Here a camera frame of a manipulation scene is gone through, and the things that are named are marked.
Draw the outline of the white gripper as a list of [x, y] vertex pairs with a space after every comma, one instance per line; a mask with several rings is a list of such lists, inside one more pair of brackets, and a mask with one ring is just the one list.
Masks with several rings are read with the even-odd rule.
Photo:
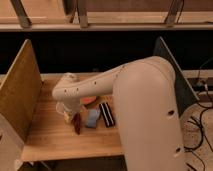
[[81, 111], [82, 105], [80, 103], [72, 103], [70, 105], [64, 104], [64, 120], [70, 123], [74, 116]]

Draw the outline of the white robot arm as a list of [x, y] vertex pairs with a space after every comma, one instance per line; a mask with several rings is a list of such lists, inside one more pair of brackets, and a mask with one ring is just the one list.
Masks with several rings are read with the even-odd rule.
[[63, 75], [52, 96], [72, 114], [79, 99], [110, 94], [128, 171], [186, 171], [175, 71], [153, 56], [80, 81]]

